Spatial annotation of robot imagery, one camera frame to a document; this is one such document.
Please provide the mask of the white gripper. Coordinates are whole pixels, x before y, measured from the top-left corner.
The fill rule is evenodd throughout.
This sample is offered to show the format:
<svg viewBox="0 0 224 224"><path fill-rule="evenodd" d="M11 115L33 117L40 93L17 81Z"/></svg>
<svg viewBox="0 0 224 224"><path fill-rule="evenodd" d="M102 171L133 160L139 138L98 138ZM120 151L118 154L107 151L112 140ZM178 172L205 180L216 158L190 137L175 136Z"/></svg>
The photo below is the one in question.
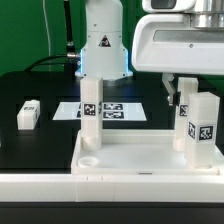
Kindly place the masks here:
<svg viewBox="0 0 224 224"><path fill-rule="evenodd" d="M195 29L186 14L149 14L137 23L132 65L161 72L170 106L178 106L172 73L224 76L224 30Z"/></svg>

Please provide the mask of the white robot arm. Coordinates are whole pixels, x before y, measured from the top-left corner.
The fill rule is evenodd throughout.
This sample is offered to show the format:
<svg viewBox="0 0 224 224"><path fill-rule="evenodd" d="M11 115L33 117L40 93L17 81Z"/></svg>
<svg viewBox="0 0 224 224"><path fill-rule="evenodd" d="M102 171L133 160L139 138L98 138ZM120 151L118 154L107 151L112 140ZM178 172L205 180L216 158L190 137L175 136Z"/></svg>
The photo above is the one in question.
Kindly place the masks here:
<svg viewBox="0 0 224 224"><path fill-rule="evenodd" d="M131 74L129 66L159 72L169 104L177 105L176 74L224 76L224 0L142 0L147 14L136 25L131 51L122 44L120 0L85 0L85 8L79 77L116 82Z"/></svg>

